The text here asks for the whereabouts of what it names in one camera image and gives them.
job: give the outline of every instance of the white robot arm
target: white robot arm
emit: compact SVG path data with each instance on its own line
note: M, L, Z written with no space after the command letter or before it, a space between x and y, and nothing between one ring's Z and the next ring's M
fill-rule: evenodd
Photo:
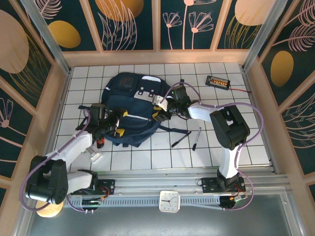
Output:
M104 134L116 135L120 117L127 115L121 109L107 112L102 104L90 107L90 122L85 120L76 128L73 137L60 149L45 156L36 156L31 161L26 183L26 197L59 204L67 194L79 189L97 189L97 173L78 170L68 173L71 163L83 153L92 163L102 157L95 143L103 140Z
M188 112L192 119L201 119L210 123L212 123L210 114L219 110L222 110L222 108L221 109L206 108L199 105L198 103L194 103L188 107ZM239 145L235 146L234 149L232 150L226 147L222 147L222 160L221 160L221 165L219 167L219 172L226 179L232 178L238 173L234 165L235 154L238 147Z
M221 165L218 169L218 182L222 192L231 189L239 179L238 160L235 163L237 149L246 141L250 129L236 106L209 107L200 102L191 102L183 85L172 88L173 99L154 98L153 102L162 109L155 119L164 121L172 115L201 119L213 124L217 140L222 146Z

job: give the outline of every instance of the black mounting plate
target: black mounting plate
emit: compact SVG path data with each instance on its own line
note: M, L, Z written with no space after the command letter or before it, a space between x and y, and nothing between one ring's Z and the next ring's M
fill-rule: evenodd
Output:
M114 190L115 190L115 180L114 179L99 179L98 180L98 187L99 189L95 190L95 191L84 191L82 189L75 191L73 193L71 193L71 195L104 195L104 191L100 188L103 188L107 192L107 189L109 189L109 195L113 195L114 194Z
M242 177L238 178L238 181L235 183L242 191L246 192L246 187L244 183L244 179ZM201 179L201 185L203 193L222 193L224 192L222 188L220 187L217 178L202 178ZM238 189L236 187L232 187L228 191L225 191L227 193L232 192L238 192Z

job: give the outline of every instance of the clock face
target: clock face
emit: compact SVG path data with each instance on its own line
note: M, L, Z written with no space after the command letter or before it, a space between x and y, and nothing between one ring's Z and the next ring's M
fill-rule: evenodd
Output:
M159 195L159 209L165 212L178 212L180 208L180 195L175 191L161 191Z

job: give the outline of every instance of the navy blue backpack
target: navy blue backpack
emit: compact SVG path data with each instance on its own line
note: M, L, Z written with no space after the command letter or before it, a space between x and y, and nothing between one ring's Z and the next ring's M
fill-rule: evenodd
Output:
M121 137L105 136L114 145L123 144L139 147L152 136L158 128L166 131L186 134L187 130L169 129L152 118L154 95L165 96L170 86L158 77L123 72L113 77L102 94L101 103L110 110L122 108L128 115L120 119L119 128L124 129Z

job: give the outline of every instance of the pen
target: pen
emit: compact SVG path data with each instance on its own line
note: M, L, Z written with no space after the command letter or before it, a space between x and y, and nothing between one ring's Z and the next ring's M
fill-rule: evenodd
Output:
M191 131L189 131L184 137L182 137L180 140L172 144L172 148L175 147L177 144L179 144L180 141L182 141L185 137L187 137L189 134L191 134Z
M196 140L195 140L195 143L193 144L192 146L192 150L195 151L196 149L196 146L197 146L197 142L198 142L198 139L199 139L199 136L200 136L200 131L201 131L201 127L199 128L198 130L198 133L197 133L197 137L196 137Z

